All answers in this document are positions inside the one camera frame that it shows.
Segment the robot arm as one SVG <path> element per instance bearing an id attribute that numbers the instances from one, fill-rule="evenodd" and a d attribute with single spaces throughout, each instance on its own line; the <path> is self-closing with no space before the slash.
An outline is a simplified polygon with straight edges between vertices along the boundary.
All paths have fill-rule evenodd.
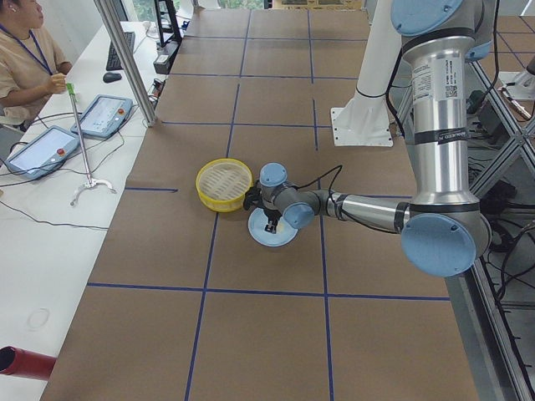
<path id="1" fill-rule="evenodd" d="M 469 270 L 488 248 L 491 228 L 468 183 L 465 64 L 487 56 L 495 30 L 495 1 L 393 1 L 379 5 L 382 19 L 400 36 L 401 57 L 411 67 L 415 196 L 407 202 L 300 190 L 283 165 L 269 163 L 250 192 L 256 209 L 251 236 L 283 246 L 315 216 L 353 221 L 397 233 L 406 257 L 433 276 Z"/>

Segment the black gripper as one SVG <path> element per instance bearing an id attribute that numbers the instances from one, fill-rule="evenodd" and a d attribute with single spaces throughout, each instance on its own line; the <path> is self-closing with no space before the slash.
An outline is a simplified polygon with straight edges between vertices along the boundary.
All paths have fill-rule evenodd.
<path id="1" fill-rule="evenodd" d="M 263 212 L 268 218 L 264 230 L 269 233 L 277 232 L 278 220 L 281 218 L 281 212 L 277 209 L 271 209 L 267 207 L 263 208 Z"/>

